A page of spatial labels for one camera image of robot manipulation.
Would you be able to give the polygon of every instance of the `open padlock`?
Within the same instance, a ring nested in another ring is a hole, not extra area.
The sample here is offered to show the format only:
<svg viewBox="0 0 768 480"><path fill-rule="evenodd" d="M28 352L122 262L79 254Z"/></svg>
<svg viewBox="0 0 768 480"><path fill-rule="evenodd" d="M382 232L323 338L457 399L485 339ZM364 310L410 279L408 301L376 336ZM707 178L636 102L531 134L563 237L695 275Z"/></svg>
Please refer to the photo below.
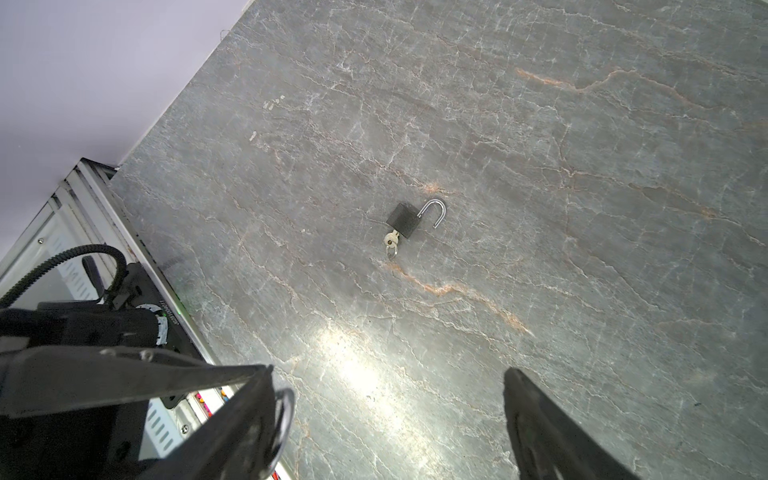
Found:
<svg viewBox="0 0 768 480"><path fill-rule="evenodd" d="M433 198L427 200L424 207L420 211L416 211L416 207L411 204L400 203L395 210L389 215L386 223L393 228L392 232L384 236L384 246L386 247L386 256L391 260L397 255L397 243L399 236L403 235L405 238L409 238L411 233L419 226L422 221L422 215L427 211L430 205L438 204L442 209L440 218L435 222L434 228L442 222L445 218L445 204L442 200Z"/></svg>

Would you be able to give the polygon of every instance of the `gray marble surface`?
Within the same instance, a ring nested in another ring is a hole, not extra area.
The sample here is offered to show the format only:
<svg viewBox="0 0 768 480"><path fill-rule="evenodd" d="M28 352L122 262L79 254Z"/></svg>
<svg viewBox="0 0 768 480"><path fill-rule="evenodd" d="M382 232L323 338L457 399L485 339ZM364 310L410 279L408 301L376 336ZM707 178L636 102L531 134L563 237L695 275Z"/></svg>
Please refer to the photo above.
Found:
<svg viewBox="0 0 768 480"><path fill-rule="evenodd" d="M112 188L297 478L514 476L508 366L642 478L765 478L767 19L258 1Z"/></svg>

